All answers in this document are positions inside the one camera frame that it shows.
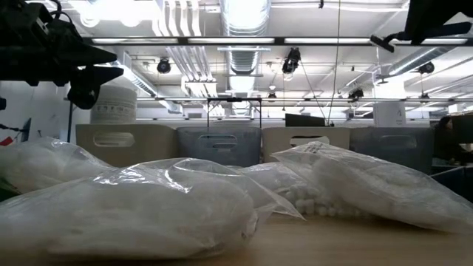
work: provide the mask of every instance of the beige storage box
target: beige storage box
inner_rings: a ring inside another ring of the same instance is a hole
[[[77,125],[77,145],[112,166],[124,167],[177,156],[177,134],[168,126]]]
[[[276,162],[272,153],[285,151],[310,141],[321,141],[343,149],[350,147],[350,129],[332,127],[287,127],[263,129],[263,158]]]

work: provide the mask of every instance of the white wall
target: white wall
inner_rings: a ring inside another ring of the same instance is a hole
[[[31,87],[21,81],[0,81],[0,96],[7,99],[7,108],[0,111],[0,123],[21,128],[31,118],[30,140],[40,135],[61,136],[64,115],[67,117],[62,105],[64,88],[58,88],[50,82]],[[8,136],[14,138],[16,135],[16,132],[1,130],[0,140]]]

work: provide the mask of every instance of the ceiling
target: ceiling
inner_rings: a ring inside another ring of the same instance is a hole
[[[136,5],[146,4],[154,0],[135,1]],[[269,36],[311,36],[311,37],[369,37],[372,34],[388,35],[402,31],[407,12],[396,11],[405,7],[407,0],[341,0],[342,9],[338,14],[338,1],[325,0],[323,9],[317,8],[318,1],[273,0],[268,25]],[[222,35],[220,13],[216,12],[219,1],[201,0],[200,29],[205,36]],[[126,27],[119,21],[101,21],[96,27],[85,27],[81,24],[80,14],[74,6],[63,1],[63,8],[78,26],[81,35],[92,37],[129,37],[154,36],[150,20],[142,20],[136,27]],[[459,14],[451,21],[466,21],[467,17]],[[317,97],[330,98],[343,95],[353,89],[346,86],[357,78],[363,71],[372,71],[378,65],[389,65],[416,52],[417,47],[398,47],[395,53],[378,50],[376,47],[300,47],[302,65],[294,72],[290,81],[283,82],[281,62],[287,56],[290,47],[268,47],[270,51],[263,52],[259,59],[258,74],[252,96],[268,96],[269,86],[276,86],[278,98],[311,97],[314,91]],[[119,51],[128,52],[133,59],[133,70],[139,72],[145,79],[156,86],[161,95],[182,97],[179,89],[181,73],[175,65],[171,72],[159,75],[156,66],[161,57],[169,57],[165,47],[120,47]],[[205,48],[211,71],[217,80],[217,92],[228,91],[228,69],[226,68],[225,53],[217,51],[216,47]],[[456,48],[432,61],[435,71],[421,77],[418,73],[407,73],[396,80],[404,83],[406,96],[417,97],[424,91],[447,85],[470,75],[473,69],[473,48]],[[372,96],[371,74],[365,73],[360,81],[365,97]],[[435,98],[450,98],[457,95],[468,97],[467,92],[473,93],[473,83],[464,83],[435,94]]]

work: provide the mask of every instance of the clear plastic bag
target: clear plastic bag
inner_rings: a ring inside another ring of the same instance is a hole
[[[341,200],[325,197],[323,189],[300,177],[282,163],[264,163],[240,171],[287,199],[300,214],[343,218],[367,215],[357,208],[344,204]]]
[[[419,171],[319,142],[274,157],[324,188],[327,197],[368,213],[422,228],[473,233],[473,204]]]
[[[0,149],[0,188],[17,194],[112,169],[83,148],[51,137]]]
[[[284,198],[216,163],[138,164],[0,204],[0,254],[180,259],[247,244]]]

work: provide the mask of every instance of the wooden table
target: wooden table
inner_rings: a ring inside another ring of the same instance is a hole
[[[236,253],[191,261],[86,265],[472,266],[473,236],[428,231],[386,220],[354,221],[315,216],[302,221],[288,216],[272,216],[249,246]]]

